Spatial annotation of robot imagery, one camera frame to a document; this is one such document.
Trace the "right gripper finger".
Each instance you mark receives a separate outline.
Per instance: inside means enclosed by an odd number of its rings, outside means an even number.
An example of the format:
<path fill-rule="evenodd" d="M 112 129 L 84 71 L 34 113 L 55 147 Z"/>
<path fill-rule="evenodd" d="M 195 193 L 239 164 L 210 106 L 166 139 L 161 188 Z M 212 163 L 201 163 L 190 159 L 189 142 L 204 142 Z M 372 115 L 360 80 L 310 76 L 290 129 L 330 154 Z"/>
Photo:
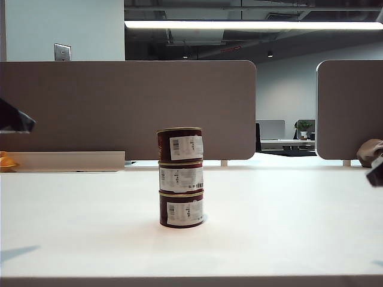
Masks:
<path fill-rule="evenodd" d="M 372 162 L 372 168 L 366 173 L 366 178 L 373 187 L 381 187 L 383 182 L 382 157 Z"/>

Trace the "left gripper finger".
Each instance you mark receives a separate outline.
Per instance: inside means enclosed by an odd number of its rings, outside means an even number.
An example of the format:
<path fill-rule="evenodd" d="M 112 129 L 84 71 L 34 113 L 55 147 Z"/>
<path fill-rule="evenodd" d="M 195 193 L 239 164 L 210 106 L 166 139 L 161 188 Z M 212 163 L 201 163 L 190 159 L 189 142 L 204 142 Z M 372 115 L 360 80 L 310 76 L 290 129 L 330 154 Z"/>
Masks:
<path fill-rule="evenodd" d="M 30 133 L 35 120 L 1 99 L 1 134 Z"/>

